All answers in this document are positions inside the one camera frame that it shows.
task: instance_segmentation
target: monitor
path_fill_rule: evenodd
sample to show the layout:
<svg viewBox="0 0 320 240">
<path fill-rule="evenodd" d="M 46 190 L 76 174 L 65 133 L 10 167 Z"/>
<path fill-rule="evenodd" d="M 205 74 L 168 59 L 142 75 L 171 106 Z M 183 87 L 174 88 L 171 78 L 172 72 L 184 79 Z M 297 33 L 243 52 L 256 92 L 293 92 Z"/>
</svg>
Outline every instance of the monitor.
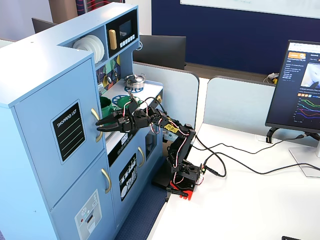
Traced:
<svg viewBox="0 0 320 240">
<path fill-rule="evenodd" d="M 40 33 L 44 30 L 47 30 L 49 28 L 54 27 L 55 25 L 57 25 L 56 23 L 53 22 L 49 22 L 49 21 L 44 21 L 44 20 L 40 20 L 37 18 L 31 18 L 32 19 L 32 24 L 33 24 L 33 28 L 34 28 L 34 32 Z"/>
<path fill-rule="evenodd" d="M 172 69 L 185 69 L 186 37 L 140 35 L 142 49 L 133 51 L 133 61 Z"/>
<path fill-rule="evenodd" d="M 289 41 L 265 125 L 320 133 L 320 43 Z M 289 151 L 297 163 L 320 167 L 320 145 Z M 301 169 L 307 177 L 320 177 L 318 170 Z"/>
</svg>

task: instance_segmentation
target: blue wall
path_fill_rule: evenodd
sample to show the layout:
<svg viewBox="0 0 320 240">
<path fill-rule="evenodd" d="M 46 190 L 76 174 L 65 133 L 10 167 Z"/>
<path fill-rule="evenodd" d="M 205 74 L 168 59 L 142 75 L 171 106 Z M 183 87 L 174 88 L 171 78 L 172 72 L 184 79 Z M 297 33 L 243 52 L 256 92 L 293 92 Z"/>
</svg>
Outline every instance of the blue wall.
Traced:
<svg viewBox="0 0 320 240">
<path fill-rule="evenodd" d="M 186 62 L 279 72 L 288 40 L 320 42 L 320 19 L 152 0 L 152 34 L 186 36 Z"/>
</svg>

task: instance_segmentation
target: white shelf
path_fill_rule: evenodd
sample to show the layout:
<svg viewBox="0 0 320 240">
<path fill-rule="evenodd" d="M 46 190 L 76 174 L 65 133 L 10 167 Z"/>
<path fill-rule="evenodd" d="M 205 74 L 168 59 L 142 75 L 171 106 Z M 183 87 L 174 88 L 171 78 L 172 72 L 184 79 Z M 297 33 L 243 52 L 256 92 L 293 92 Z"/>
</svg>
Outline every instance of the white shelf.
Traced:
<svg viewBox="0 0 320 240">
<path fill-rule="evenodd" d="M 110 100 L 112 100 L 114 97 L 119 95 L 127 95 L 129 96 L 129 93 L 125 91 L 125 81 L 123 79 L 119 80 L 114 86 L 112 86 L 108 91 L 106 91 L 102 97 L 106 97 Z M 163 89 L 163 86 L 161 85 L 154 85 L 145 83 L 143 91 L 138 93 L 133 93 L 135 97 L 140 98 L 141 100 L 145 100 L 148 97 L 156 97 L 161 90 Z M 153 99 L 148 99 L 146 102 L 147 104 L 151 104 Z M 105 134 L 106 139 L 106 152 L 109 154 L 111 150 L 116 146 L 116 144 L 121 140 L 121 138 L 125 135 L 125 133 L 121 132 L 106 132 Z"/>
</svg>

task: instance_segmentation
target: desk divider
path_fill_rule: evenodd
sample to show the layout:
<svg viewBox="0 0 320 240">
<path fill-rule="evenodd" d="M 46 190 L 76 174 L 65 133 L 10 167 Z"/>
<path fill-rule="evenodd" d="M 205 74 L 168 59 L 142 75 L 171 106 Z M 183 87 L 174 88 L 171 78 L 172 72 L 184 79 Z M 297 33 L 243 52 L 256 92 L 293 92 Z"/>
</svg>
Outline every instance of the desk divider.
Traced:
<svg viewBox="0 0 320 240">
<path fill-rule="evenodd" d="M 146 74 L 147 80 L 162 83 L 163 107 L 168 115 L 195 128 L 199 78 L 193 72 L 134 62 L 133 73 Z"/>
<path fill-rule="evenodd" d="M 208 82 L 203 123 L 246 133 L 266 136 L 265 126 L 275 85 L 238 78 L 217 76 Z M 295 138 L 302 132 L 279 129 L 274 138 Z M 295 141 L 316 147 L 311 137 Z"/>
</svg>

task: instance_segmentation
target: red base clamp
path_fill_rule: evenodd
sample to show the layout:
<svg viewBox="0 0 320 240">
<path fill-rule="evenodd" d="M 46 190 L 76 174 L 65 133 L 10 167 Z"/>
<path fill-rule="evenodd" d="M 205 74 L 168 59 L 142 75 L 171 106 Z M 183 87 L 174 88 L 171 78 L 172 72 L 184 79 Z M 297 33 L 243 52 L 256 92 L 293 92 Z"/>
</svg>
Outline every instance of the red base clamp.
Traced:
<svg viewBox="0 0 320 240">
<path fill-rule="evenodd" d="M 180 190 L 176 185 L 174 185 L 172 181 L 170 181 L 170 186 L 173 187 L 173 188 L 176 189 L 176 190 L 179 190 L 179 191 L 181 191 L 181 192 L 184 192 L 185 194 L 188 194 L 188 196 L 182 196 L 182 195 L 180 195 L 180 198 L 188 199 L 189 201 L 191 200 L 192 194 L 194 193 L 193 191 L 191 191 L 191 190 L 182 191 L 182 190 Z"/>
</svg>

